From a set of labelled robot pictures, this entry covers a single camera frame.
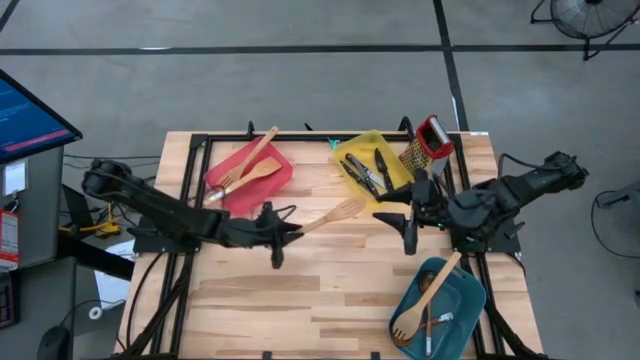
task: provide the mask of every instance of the computer mouse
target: computer mouse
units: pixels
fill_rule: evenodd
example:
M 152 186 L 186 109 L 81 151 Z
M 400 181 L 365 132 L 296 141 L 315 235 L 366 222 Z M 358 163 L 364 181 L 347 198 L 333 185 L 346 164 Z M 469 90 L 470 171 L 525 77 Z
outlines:
M 69 359 L 69 330 L 64 326 L 54 326 L 47 330 L 38 347 L 38 360 Z

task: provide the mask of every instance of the yellow tray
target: yellow tray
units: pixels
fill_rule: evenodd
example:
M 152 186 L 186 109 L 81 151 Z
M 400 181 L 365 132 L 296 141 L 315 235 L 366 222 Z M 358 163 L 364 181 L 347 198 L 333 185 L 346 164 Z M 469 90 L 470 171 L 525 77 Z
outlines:
M 380 149 L 380 153 L 387 164 L 387 169 L 389 171 L 389 176 L 391 176 L 391 181 L 393 181 L 394 189 L 413 181 L 411 174 L 409 174 L 407 169 L 405 169 L 404 165 L 400 162 L 400 159 L 398 159 L 398 156 L 393 152 L 393 150 L 391 150 L 389 144 L 387 144 L 382 134 L 377 130 L 367 131 L 366 133 L 347 142 L 340 143 L 340 145 L 338 145 L 333 151 L 333 158 L 335 159 L 338 168 L 342 172 L 342 176 L 351 190 L 367 199 L 367 207 L 371 211 L 384 211 L 389 208 L 387 203 L 378 203 L 373 194 L 349 176 L 340 164 L 340 161 L 343 161 L 347 166 L 350 166 L 357 172 L 356 168 L 350 162 L 345 160 L 347 153 L 350 153 L 362 162 L 362 164 L 368 167 L 369 170 L 380 175 L 382 178 L 382 174 L 380 174 L 376 167 L 376 160 L 374 156 L 376 148 Z M 378 184 L 376 184 L 376 188 L 381 195 L 387 192 L 383 186 L 379 186 Z

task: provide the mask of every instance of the fan stand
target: fan stand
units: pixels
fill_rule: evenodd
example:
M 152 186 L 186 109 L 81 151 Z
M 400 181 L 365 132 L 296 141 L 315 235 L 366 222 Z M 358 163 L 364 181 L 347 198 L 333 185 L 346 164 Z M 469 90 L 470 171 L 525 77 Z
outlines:
M 547 1 L 547 0 L 540 0 L 540 2 L 538 3 L 538 5 L 536 5 L 536 7 L 533 9 L 533 11 L 531 12 L 531 19 L 530 19 L 530 23 L 531 24 L 536 24 L 536 23 L 553 23 L 556 20 L 555 19 L 536 19 L 535 18 L 535 14 L 536 11 L 538 11 L 538 9 L 540 9 L 540 7 L 542 6 L 542 4 Z M 586 0 L 587 3 L 593 3 L 593 4 L 597 4 L 599 2 L 601 2 L 602 0 Z M 618 35 L 620 35 L 620 33 L 622 33 L 627 26 L 635 24 L 637 21 L 634 18 L 635 14 L 637 13 L 637 10 L 635 13 L 633 13 L 631 16 L 629 16 L 624 23 L 620 26 L 620 28 L 613 34 L 611 35 L 611 37 L 602 45 L 598 46 L 597 50 L 593 53 L 590 53 L 591 50 L 591 38 L 584 38 L 584 46 L 583 46 L 583 55 L 582 55 L 582 60 L 587 61 L 591 58 L 593 58 L 594 56 L 598 55 L 602 50 L 604 50 L 607 46 L 609 46 L 609 44 L 611 44 L 611 42 L 618 37 Z

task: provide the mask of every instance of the electric fan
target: electric fan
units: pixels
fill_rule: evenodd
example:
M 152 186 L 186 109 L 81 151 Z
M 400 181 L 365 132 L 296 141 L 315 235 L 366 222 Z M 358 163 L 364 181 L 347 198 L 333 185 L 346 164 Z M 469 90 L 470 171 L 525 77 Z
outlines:
M 584 40 L 584 61 L 598 55 L 635 23 L 634 16 L 640 10 L 640 0 L 549 0 L 551 19 L 536 19 L 534 15 L 545 1 L 541 0 L 533 9 L 531 23 L 551 22 L 566 36 Z M 591 39 L 611 33 L 614 34 L 596 52 L 589 52 Z

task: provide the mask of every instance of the wooden tabletop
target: wooden tabletop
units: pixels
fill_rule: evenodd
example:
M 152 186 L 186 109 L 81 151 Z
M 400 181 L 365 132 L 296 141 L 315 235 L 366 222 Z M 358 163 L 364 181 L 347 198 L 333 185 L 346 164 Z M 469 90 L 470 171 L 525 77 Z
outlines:
M 176 198 L 191 134 L 169 132 L 160 161 L 156 187 Z M 495 177 L 489 137 L 462 133 L 462 141 L 471 183 Z M 215 142 L 211 166 L 245 144 Z M 390 145 L 400 153 L 406 143 Z M 298 206 L 288 221 L 311 222 L 350 195 L 328 143 L 276 142 L 275 146 L 294 165 L 291 182 L 271 199 L 275 208 Z M 451 159 L 457 176 L 455 156 Z M 194 169 L 190 196 L 195 195 L 200 176 L 199 169 Z M 267 249 L 203 244 L 195 257 L 180 357 L 260 358 L 263 351 L 272 351 L 274 358 L 365 359 L 378 351 L 383 359 L 404 358 L 387 336 L 388 320 L 420 264 L 432 256 L 448 257 L 450 248 L 447 232 L 425 228 L 419 233 L 417 254 L 406 256 L 398 233 L 368 212 L 326 225 L 286 247 L 279 270 L 271 268 Z M 145 254 L 136 261 L 121 339 L 133 293 L 154 256 Z M 143 286 L 133 317 L 133 338 L 158 306 L 166 258 L 162 256 Z M 541 352 L 522 270 L 506 255 L 488 254 L 487 261 L 498 309 L 524 343 Z M 176 274 L 181 266 L 179 260 Z M 164 351 L 169 349 L 174 310 L 165 324 Z M 493 352 L 484 314 L 481 325 L 487 352 Z M 471 341 L 464 358 L 474 358 Z

